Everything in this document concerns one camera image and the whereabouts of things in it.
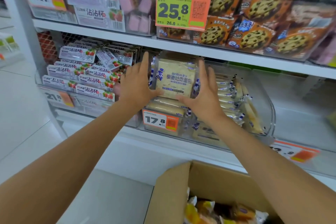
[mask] left hand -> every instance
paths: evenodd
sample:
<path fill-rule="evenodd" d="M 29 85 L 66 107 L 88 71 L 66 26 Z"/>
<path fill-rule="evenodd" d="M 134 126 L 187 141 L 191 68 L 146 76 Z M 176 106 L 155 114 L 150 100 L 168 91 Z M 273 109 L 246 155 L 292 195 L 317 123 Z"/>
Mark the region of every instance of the left hand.
<path fill-rule="evenodd" d="M 134 106 L 136 111 L 145 107 L 153 97 L 163 94 L 160 90 L 150 90 L 148 87 L 148 52 L 145 52 L 141 63 L 130 66 L 126 74 L 120 77 L 120 101 Z"/>

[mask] box flap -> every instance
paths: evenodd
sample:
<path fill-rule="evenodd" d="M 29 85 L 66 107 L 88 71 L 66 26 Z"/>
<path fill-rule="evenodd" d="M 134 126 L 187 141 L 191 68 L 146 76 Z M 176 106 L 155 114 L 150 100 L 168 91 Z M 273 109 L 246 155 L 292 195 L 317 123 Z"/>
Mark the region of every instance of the box flap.
<path fill-rule="evenodd" d="M 168 169 L 157 180 L 144 224 L 182 224 L 190 162 Z"/>
<path fill-rule="evenodd" d="M 188 185 L 191 194 L 197 197 L 228 205 L 239 202 L 252 209 L 276 216 L 275 210 L 249 175 L 193 161 Z"/>

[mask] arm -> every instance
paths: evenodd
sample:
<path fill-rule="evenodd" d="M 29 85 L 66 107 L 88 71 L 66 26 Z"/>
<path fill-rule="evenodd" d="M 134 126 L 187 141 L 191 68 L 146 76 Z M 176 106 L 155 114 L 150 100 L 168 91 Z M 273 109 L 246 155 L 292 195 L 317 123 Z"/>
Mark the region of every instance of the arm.
<path fill-rule="evenodd" d="M 200 61 L 201 89 L 195 99 L 179 97 L 227 144 L 286 224 L 334 223 L 336 193 L 239 127 L 223 113 L 215 73 Z"/>
<path fill-rule="evenodd" d="M 157 91 L 148 88 L 147 73 L 145 53 L 142 64 L 129 67 L 126 76 L 122 75 L 120 101 L 1 184 L 1 223 L 58 221 L 115 135 L 157 96 Z"/>

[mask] qr code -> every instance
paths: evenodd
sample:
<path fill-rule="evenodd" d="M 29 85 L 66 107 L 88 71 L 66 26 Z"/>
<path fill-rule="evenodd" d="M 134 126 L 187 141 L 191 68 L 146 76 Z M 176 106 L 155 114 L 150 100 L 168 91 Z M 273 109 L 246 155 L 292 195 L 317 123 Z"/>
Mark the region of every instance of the qr code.
<path fill-rule="evenodd" d="M 192 18 L 201 19 L 204 17 L 204 14 L 208 14 L 208 11 L 205 9 L 206 2 L 204 1 L 194 1 L 192 9 Z"/>

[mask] cardboard box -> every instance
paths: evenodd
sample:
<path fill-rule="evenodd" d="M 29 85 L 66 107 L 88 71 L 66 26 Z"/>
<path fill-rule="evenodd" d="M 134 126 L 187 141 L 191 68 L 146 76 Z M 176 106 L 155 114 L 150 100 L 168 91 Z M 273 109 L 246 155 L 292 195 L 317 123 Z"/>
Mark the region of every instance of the cardboard box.
<path fill-rule="evenodd" d="M 192 161 L 168 169 L 156 180 L 144 224 L 183 224 L 188 187 L 190 195 L 199 198 L 228 205 L 239 202 L 277 215 L 249 175 Z"/>

